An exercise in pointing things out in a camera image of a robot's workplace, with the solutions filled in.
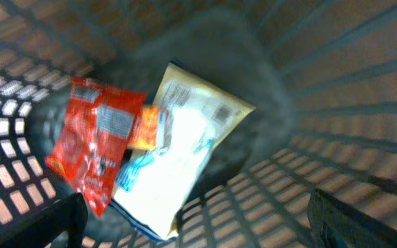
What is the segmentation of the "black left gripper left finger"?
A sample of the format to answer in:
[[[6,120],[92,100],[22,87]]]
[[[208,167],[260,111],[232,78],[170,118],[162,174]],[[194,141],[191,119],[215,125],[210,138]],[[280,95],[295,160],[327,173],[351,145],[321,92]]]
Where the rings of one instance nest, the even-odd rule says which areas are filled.
[[[0,247],[44,247],[68,233],[68,247],[80,247],[88,221],[82,194],[75,193],[42,209],[14,227],[0,228]]]

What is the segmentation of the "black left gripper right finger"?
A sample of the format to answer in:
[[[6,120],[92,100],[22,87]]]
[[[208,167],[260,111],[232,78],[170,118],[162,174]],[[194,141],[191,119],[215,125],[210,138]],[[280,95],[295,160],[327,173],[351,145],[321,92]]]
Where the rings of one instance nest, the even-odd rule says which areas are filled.
[[[397,247],[397,231],[321,189],[311,192],[307,217],[315,247]]]

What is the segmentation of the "red snack bag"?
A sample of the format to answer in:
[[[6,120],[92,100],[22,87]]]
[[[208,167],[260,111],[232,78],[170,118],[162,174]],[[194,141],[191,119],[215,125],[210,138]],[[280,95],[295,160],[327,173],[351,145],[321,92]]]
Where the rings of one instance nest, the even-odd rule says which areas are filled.
[[[63,177],[100,217],[147,95],[73,78],[63,129],[46,165]]]

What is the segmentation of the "orange small carton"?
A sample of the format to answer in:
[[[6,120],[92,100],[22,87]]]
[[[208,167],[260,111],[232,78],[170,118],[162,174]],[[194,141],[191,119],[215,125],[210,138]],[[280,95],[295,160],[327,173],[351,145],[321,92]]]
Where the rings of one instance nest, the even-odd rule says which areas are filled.
[[[156,147],[158,114],[157,106],[146,105],[141,108],[128,143],[130,149],[152,150]]]

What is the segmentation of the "cream white snack bag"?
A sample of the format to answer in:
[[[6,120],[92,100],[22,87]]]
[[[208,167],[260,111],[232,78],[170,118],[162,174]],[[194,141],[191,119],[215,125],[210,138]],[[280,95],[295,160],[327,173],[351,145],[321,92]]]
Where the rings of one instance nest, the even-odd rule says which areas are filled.
[[[178,236],[176,213],[213,150],[255,106],[175,63],[166,67],[153,104],[161,109],[168,144],[122,166],[110,204],[133,228],[165,241]]]

